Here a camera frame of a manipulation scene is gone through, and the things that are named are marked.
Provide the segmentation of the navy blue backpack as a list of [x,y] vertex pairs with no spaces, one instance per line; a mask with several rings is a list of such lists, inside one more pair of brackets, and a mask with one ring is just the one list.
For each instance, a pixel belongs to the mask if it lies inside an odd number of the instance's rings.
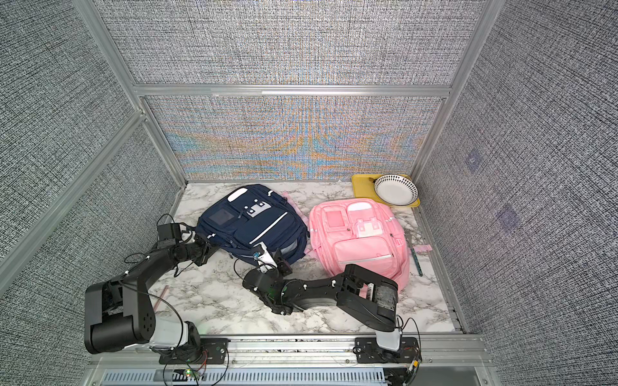
[[281,252],[293,264],[306,255],[308,229],[288,199],[261,184],[242,186],[200,216],[195,237],[256,266],[254,248]]

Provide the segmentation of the pink backpack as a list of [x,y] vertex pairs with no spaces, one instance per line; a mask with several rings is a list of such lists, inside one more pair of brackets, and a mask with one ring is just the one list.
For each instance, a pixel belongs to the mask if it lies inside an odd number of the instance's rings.
[[308,226],[305,256],[292,265],[293,278],[318,279],[355,264],[394,280],[403,292],[414,280],[412,209],[372,199],[337,199],[301,215]]

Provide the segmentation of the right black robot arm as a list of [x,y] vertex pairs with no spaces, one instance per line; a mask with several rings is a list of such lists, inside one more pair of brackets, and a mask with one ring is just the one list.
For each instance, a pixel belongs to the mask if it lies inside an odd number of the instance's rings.
[[331,278],[306,281],[287,279],[290,265],[281,252],[270,255],[264,247],[253,250],[257,267],[242,280],[277,315],[291,315],[315,307],[338,307],[373,329],[377,346],[387,352],[401,348],[398,327],[398,284],[357,264],[347,264],[343,273]]

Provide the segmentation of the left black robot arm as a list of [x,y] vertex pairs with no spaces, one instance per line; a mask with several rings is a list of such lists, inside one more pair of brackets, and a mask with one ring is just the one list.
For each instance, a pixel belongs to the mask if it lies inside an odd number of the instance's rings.
[[158,239],[143,260],[108,281],[85,291],[86,350],[91,354],[118,352],[146,345],[165,360],[193,361],[203,354],[195,325],[157,320],[152,302],[170,303],[149,292],[159,278],[183,262],[204,265],[219,247],[196,235],[184,223],[157,227]]

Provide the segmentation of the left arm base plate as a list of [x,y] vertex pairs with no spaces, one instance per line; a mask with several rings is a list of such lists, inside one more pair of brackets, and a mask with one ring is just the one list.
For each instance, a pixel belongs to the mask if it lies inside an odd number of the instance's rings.
[[199,343],[186,343],[172,354],[161,354],[159,364],[223,364],[227,357],[228,345],[228,339],[202,338]]

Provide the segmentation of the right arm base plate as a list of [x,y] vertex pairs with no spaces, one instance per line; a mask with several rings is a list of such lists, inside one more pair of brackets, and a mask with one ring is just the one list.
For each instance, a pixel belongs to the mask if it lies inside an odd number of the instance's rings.
[[376,338],[357,338],[352,353],[357,357],[358,363],[364,364],[404,364],[423,359],[418,339],[407,337],[400,339],[397,351],[380,347]]

